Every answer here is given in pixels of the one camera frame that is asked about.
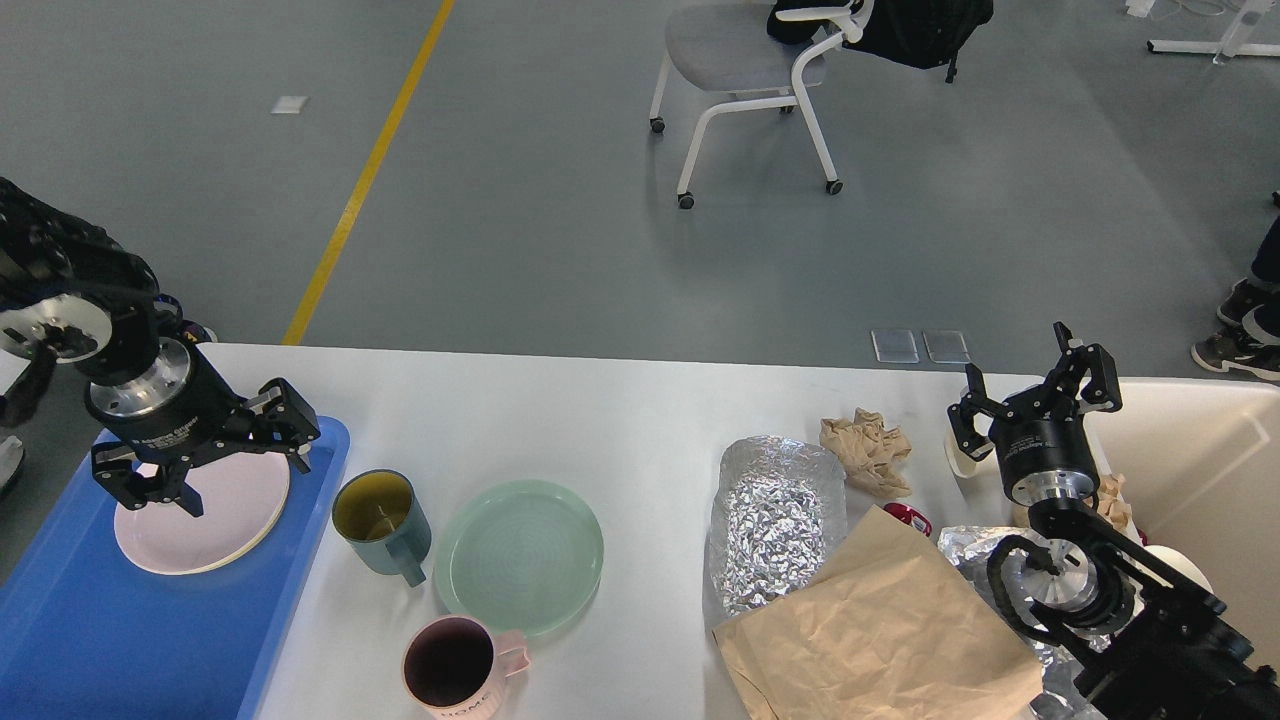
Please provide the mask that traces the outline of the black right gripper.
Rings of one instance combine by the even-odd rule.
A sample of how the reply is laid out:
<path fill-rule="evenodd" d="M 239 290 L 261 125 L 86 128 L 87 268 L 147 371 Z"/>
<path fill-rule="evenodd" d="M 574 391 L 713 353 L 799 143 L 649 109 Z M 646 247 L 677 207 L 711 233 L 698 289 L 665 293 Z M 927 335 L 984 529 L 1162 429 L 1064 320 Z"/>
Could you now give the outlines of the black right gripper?
<path fill-rule="evenodd" d="M 996 401 L 978 365 L 966 364 L 966 392 L 947 409 L 956 446 L 975 462 L 995 448 L 1005 495 L 1020 506 L 1094 496 L 1100 477 L 1080 414 L 1123 406 L 1112 355 L 1084 345 L 1062 322 L 1052 329 L 1061 355 L 1039 389 Z M 988 436 L 977 430 L 979 415 L 992 419 Z"/>

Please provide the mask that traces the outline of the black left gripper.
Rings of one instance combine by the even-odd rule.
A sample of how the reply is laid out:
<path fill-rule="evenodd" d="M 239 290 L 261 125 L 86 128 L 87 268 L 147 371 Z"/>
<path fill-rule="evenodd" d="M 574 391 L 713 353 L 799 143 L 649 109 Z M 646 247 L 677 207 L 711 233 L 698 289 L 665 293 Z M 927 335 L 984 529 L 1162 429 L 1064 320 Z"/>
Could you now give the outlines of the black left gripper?
<path fill-rule="evenodd" d="M 90 415 L 127 443 L 91 448 L 92 478 L 125 510 L 174 503 L 192 518 L 204 501 L 186 478 L 195 462 L 209 460 L 214 445 L 236 414 L 236 450 L 280 454 L 300 473 L 311 471 L 311 443 L 321 434 L 308 401 L 284 378 L 242 398 L 198 348 L 163 338 L 159 355 L 141 375 L 120 386 L 91 383 Z M 150 475 L 134 460 L 160 462 Z"/>

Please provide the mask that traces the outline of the foil piece under arm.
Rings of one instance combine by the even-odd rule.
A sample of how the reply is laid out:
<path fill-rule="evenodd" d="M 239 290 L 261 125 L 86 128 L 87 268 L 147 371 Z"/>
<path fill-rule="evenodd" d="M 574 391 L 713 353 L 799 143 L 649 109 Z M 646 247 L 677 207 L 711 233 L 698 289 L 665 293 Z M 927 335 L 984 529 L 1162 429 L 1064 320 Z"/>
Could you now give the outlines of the foil piece under arm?
<path fill-rule="evenodd" d="M 965 577 L 975 592 L 997 611 L 995 592 L 987 577 L 987 562 L 995 546 L 1007 534 L 1033 537 L 1012 527 L 946 527 L 940 530 L 940 552 Z M 1021 637 L 1042 665 L 1042 692 L 1018 715 L 1019 719 L 1102 719 L 1074 687 L 1082 665 L 1065 650 Z"/>

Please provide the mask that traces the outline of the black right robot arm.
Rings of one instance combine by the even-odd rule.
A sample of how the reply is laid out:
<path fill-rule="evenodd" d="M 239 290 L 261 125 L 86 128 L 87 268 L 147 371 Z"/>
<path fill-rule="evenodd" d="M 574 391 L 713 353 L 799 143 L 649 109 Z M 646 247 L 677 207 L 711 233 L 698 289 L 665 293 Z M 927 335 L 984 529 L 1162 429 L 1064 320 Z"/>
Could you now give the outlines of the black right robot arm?
<path fill-rule="evenodd" d="M 1116 366 L 1061 322 L 1053 333 L 1061 354 L 1039 384 L 998 401 L 968 364 L 966 392 L 947 410 L 957 448 L 995 456 L 1004 495 L 1036 533 L 992 551 L 995 607 L 1079 661 L 1074 687 L 1108 719 L 1275 719 L 1277 674 L 1247 665 L 1252 643 L 1224 621 L 1225 603 L 1100 512 L 1084 418 L 1121 407 Z"/>

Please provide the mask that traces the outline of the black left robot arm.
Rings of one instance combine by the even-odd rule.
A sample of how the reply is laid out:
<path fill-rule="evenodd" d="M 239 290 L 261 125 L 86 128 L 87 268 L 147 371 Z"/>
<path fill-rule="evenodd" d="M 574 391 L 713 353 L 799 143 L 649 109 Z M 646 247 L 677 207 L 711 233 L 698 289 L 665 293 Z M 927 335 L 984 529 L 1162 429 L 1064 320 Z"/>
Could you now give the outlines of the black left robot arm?
<path fill-rule="evenodd" d="M 87 413 L 113 434 L 91 471 L 124 509 L 204 512 L 187 474 L 234 454 L 280 454 L 310 471 L 317 415 L 287 380 L 239 396 L 202 351 L 163 327 L 157 279 L 104 228 L 1 182 L 3 348 L 27 361 L 3 424 L 36 413 L 58 364 L 88 380 Z"/>

